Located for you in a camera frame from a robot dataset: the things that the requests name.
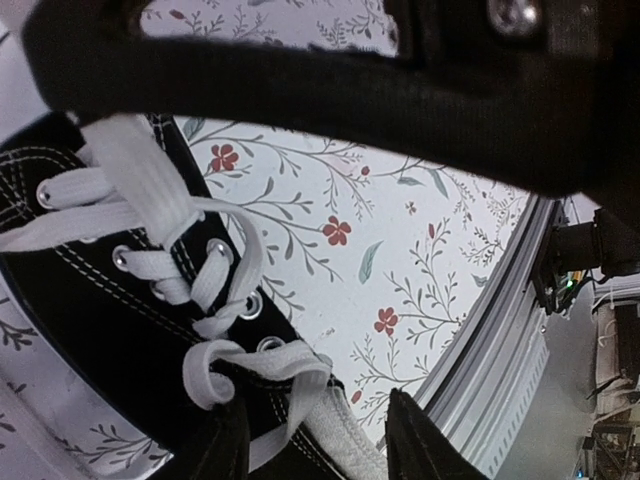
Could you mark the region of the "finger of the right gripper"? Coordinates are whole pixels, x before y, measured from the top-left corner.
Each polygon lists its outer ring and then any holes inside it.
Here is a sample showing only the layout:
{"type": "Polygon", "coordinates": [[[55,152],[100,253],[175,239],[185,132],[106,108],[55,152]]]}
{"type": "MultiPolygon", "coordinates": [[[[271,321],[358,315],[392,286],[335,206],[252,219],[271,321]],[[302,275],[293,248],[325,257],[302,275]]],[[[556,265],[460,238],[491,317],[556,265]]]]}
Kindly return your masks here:
{"type": "Polygon", "coordinates": [[[140,1],[41,1],[22,30],[45,102],[300,130],[546,195],[639,199],[635,1],[387,1],[394,58],[151,38],[140,1]]]}

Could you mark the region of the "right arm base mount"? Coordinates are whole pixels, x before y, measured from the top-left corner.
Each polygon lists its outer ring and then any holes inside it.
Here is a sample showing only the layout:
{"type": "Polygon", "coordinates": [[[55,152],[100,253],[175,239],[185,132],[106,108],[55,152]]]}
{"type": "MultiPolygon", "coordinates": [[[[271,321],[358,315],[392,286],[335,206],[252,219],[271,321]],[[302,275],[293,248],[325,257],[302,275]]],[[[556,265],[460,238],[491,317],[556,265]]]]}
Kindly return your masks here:
{"type": "Polygon", "coordinates": [[[603,208],[589,222],[571,225],[563,204],[551,216],[531,270],[536,298],[548,315],[568,312],[587,285],[639,272],[639,233],[603,208]]]}

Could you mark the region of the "black white canvas sneaker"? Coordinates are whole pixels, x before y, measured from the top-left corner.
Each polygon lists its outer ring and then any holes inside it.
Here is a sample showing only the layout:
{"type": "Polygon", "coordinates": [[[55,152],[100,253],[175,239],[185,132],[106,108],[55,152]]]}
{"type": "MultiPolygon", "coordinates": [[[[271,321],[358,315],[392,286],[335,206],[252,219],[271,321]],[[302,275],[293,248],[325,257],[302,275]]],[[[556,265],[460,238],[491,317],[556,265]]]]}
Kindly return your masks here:
{"type": "Polygon", "coordinates": [[[261,236],[175,121],[50,114],[1,147],[1,283],[101,400],[171,455],[235,397],[247,479],[384,479],[328,359],[264,294],[261,236]]]}

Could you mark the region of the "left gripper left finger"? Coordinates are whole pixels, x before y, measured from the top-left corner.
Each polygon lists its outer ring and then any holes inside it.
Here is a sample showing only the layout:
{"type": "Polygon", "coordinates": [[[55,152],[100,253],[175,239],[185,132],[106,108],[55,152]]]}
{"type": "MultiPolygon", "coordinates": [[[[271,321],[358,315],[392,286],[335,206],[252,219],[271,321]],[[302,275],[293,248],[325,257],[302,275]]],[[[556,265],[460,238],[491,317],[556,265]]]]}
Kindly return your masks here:
{"type": "Polygon", "coordinates": [[[249,444],[245,401],[238,396],[207,415],[195,437],[172,461],[172,478],[247,479],[249,444]]]}

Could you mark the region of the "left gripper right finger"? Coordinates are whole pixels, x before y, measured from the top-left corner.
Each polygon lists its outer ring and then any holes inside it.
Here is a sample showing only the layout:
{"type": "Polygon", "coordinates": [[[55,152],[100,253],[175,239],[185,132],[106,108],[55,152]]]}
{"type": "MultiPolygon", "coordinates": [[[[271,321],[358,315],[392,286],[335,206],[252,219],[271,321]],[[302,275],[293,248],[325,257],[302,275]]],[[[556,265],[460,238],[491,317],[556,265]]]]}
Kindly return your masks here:
{"type": "Polygon", "coordinates": [[[385,440],[392,480],[487,480],[402,390],[390,393],[385,440]]]}

